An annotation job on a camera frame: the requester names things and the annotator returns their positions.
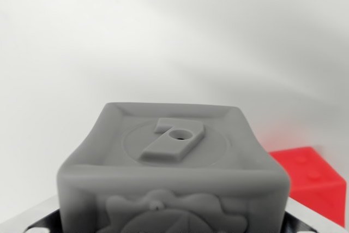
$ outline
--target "cube top face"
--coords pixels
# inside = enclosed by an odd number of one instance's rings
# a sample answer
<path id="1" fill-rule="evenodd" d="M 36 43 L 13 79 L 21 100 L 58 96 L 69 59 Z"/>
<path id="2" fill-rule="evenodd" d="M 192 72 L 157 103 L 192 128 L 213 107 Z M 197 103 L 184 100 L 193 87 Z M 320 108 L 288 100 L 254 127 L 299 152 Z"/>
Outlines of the cube top face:
<path id="1" fill-rule="evenodd" d="M 240 109 L 188 104 L 107 104 L 57 181 L 64 233 L 278 233 L 289 190 Z"/>
<path id="2" fill-rule="evenodd" d="M 113 104 L 110 110 L 117 111 L 118 136 L 102 165 L 244 168 L 229 132 L 241 128 L 231 120 L 239 117 L 236 108 Z"/>

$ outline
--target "red block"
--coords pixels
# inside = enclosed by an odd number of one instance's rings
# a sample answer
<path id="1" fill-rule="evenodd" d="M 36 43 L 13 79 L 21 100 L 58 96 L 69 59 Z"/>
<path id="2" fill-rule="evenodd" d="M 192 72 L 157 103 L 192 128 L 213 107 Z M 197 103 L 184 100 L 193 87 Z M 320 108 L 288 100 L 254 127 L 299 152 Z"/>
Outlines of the red block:
<path id="1" fill-rule="evenodd" d="M 291 198 L 344 226 L 346 182 L 312 147 L 270 155 L 291 177 Z"/>

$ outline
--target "3d print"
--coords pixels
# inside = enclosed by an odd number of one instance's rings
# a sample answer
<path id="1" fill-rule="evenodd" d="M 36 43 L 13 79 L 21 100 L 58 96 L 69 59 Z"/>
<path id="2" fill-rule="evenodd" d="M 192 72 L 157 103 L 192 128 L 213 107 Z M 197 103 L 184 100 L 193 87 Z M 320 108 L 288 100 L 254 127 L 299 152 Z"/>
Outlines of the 3d print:
<path id="1" fill-rule="evenodd" d="M 240 109 L 109 103 L 61 166 L 64 233 L 279 233 L 290 182 Z"/>

